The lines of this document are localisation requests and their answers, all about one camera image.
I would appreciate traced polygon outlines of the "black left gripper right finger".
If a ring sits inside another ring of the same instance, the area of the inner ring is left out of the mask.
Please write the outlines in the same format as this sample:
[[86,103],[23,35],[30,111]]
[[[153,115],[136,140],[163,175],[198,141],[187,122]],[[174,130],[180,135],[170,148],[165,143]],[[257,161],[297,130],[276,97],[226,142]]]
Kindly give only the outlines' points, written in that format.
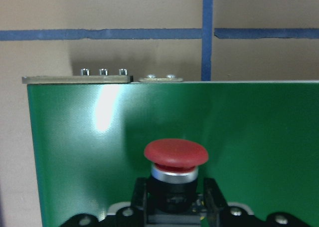
[[286,212],[274,212],[263,221],[238,205],[229,205],[213,178],[203,179],[206,219],[210,227],[308,227],[309,224]]

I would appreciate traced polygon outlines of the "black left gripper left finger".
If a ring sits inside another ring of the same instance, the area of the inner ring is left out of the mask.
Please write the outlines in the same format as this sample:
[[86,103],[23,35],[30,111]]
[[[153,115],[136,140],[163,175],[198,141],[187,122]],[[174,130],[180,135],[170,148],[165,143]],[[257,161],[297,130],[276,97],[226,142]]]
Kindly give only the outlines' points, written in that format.
[[77,214],[69,218],[62,227],[144,227],[147,221],[147,179],[137,178],[127,207],[118,209],[114,215],[98,220],[94,215]]

